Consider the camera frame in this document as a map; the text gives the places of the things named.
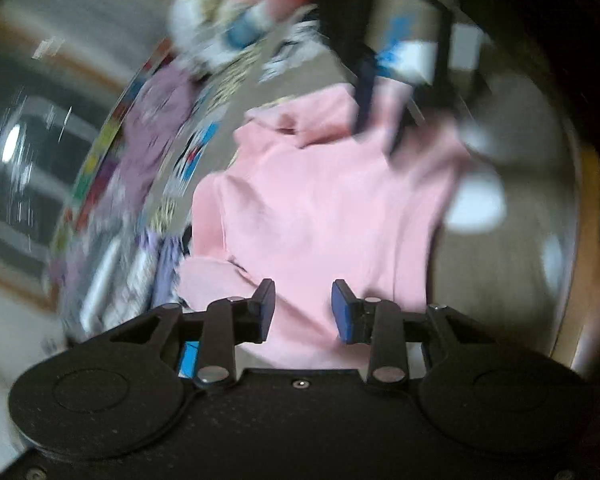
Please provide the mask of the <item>dark window with wooden frame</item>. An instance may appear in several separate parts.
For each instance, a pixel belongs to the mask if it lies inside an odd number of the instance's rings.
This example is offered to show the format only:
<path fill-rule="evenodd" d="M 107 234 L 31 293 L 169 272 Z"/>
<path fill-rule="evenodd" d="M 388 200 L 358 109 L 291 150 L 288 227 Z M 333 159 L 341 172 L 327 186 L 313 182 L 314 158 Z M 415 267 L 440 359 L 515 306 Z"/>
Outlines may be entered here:
<path fill-rule="evenodd" d="M 0 259 L 39 278 L 106 108 L 0 52 Z"/>

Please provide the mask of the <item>colourful alphabet bed border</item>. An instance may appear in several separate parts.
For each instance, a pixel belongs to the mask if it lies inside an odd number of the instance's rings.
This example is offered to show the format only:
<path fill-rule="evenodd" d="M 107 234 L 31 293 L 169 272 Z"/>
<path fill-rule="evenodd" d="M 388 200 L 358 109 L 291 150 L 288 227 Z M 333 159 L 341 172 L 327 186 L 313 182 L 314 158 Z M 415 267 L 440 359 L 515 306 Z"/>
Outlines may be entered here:
<path fill-rule="evenodd" d="M 53 266 L 54 261 L 65 255 L 74 233 L 84 227 L 86 218 L 94 207 L 92 187 L 98 180 L 100 168 L 109 155 L 111 147 L 120 136 L 124 118 L 129 113 L 140 90 L 159 68 L 164 64 L 169 64 L 172 60 L 172 42 L 168 38 L 163 38 L 120 94 L 116 105 L 110 110 L 78 173 L 76 183 L 69 194 L 69 203 L 62 207 L 52 244 L 48 250 L 46 259 L 48 266 Z"/>

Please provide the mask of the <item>purple crumpled garment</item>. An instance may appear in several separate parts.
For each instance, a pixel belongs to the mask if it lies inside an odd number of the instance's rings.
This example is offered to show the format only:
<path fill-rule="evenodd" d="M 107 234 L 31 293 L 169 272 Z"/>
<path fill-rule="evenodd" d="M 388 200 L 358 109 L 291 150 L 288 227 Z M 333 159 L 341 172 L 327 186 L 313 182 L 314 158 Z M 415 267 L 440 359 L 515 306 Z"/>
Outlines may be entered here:
<path fill-rule="evenodd" d="M 199 86 L 172 62 L 143 85 L 123 121 L 124 150 L 100 199 L 97 219 L 138 214 L 175 137 L 192 114 Z"/>

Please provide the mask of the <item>pink sweatshirt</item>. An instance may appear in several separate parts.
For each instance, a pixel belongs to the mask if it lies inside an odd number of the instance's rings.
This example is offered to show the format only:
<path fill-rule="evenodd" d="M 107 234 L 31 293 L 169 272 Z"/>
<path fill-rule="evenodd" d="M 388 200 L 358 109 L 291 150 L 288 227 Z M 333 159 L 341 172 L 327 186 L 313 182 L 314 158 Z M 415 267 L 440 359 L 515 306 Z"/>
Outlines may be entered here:
<path fill-rule="evenodd" d="M 193 237 L 178 294 L 195 311 L 276 287 L 268 338 L 249 352 L 279 368 L 357 368 L 368 351 L 345 344 L 332 283 L 402 309 L 426 306 L 431 240 L 468 151 L 448 114 L 406 130 L 393 150 L 407 86 L 384 79 L 367 128 L 353 134 L 347 84 L 250 110 L 235 131 L 235 161 L 193 195 Z"/>

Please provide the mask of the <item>pile of folded quilts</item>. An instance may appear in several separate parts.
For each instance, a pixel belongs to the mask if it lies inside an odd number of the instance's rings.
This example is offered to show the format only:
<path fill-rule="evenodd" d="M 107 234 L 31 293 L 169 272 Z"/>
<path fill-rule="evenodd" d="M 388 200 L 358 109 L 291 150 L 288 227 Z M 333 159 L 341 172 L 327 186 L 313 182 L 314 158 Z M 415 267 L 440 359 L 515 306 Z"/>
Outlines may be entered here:
<path fill-rule="evenodd" d="M 170 0 L 168 29 L 178 66 L 195 77 L 234 61 L 310 0 Z"/>

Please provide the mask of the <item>cartoon print bed blanket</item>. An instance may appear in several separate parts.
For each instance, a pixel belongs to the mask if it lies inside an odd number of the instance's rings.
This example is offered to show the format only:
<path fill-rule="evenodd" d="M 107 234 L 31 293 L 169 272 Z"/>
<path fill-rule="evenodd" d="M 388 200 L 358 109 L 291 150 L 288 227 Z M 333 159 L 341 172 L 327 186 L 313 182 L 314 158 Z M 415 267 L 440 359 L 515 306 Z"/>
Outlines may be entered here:
<path fill-rule="evenodd" d="M 109 242 L 120 245 L 108 281 L 128 279 L 140 236 L 170 245 L 189 222 L 200 180 L 237 153 L 233 132 L 250 108 L 343 81 L 344 67 L 321 41 L 250 47 L 200 90 L 196 106 L 155 170 L 122 171 L 93 185 L 66 255 L 58 312 L 68 337 L 102 330 L 103 308 L 84 308 L 88 281 Z M 460 137 L 475 156 L 434 239 L 429 295 L 543 353 L 553 351 L 571 280 L 578 198 L 570 134 L 548 97 L 485 47 L 469 84 Z"/>

